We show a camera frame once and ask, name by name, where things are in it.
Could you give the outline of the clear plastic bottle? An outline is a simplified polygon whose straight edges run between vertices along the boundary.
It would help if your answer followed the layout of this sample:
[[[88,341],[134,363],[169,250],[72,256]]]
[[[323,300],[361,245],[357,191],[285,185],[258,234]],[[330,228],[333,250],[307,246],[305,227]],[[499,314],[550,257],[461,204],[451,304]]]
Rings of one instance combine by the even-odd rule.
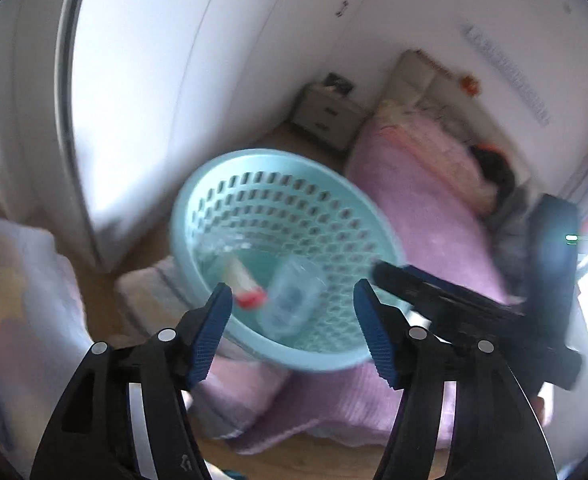
[[[324,273],[314,262],[297,255],[283,259],[268,286],[267,301],[257,314],[262,333],[274,340],[299,334],[325,290]]]

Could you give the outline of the squashed white paper cup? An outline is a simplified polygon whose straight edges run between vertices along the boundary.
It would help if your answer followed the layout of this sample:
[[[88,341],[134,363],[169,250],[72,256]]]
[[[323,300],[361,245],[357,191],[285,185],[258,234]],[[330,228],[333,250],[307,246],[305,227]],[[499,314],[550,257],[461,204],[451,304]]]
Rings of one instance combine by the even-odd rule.
[[[241,309],[259,309],[267,300],[266,291],[235,256],[228,256],[224,262],[223,281],[230,287],[234,301]]]

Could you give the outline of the bed with pink blanket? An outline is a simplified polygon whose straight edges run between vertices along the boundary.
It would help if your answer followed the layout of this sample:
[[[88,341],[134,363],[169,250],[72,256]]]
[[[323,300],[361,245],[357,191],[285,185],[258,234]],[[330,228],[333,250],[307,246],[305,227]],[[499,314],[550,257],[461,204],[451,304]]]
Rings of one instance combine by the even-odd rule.
[[[428,98],[379,102],[346,176],[383,211],[413,266],[503,301],[510,295],[508,278],[492,252],[492,229],[507,229],[503,214],[516,200],[529,203],[536,188],[498,122],[468,97],[462,108]],[[296,434],[350,446],[384,444],[400,399],[372,363],[293,373],[269,408],[229,443],[243,455]]]

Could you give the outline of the light blue laundry basket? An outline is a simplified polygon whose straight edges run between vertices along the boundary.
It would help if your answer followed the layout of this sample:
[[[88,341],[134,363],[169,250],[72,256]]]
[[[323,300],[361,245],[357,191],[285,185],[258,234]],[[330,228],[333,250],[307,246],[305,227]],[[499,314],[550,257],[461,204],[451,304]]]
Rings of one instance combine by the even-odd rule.
[[[266,337],[261,308],[237,304],[225,329],[254,358],[305,372],[346,370],[370,358],[353,286],[376,261],[405,263],[385,214],[356,185],[311,159],[265,148],[228,153],[194,171],[173,206],[170,240],[179,282],[195,304],[223,282],[228,256],[266,292],[283,259],[314,262],[326,290],[299,334]]]

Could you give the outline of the grey bedside nightstand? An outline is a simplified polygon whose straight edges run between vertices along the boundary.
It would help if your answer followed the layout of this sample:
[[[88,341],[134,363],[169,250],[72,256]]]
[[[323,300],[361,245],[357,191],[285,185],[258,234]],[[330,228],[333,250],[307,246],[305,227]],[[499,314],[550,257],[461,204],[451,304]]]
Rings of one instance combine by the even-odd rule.
[[[320,142],[344,152],[370,113],[322,84],[308,84],[292,111],[291,123]]]

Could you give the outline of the beige upholstered headboard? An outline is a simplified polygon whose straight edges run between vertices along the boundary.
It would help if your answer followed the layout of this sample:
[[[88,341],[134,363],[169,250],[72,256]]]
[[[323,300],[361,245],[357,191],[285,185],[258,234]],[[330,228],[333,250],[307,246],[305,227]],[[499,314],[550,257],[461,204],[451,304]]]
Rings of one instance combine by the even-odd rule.
[[[422,50],[405,50],[391,71],[379,96],[379,102],[416,104],[423,98],[457,108],[470,102],[454,73]]]

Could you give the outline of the white wardrobe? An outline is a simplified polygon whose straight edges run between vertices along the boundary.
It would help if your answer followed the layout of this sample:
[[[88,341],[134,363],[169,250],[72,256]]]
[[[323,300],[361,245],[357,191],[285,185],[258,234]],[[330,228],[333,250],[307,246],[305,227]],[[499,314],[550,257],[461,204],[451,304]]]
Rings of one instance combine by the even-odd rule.
[[[115,268],[260,136],[363,0],[0,0],[0,207]]]

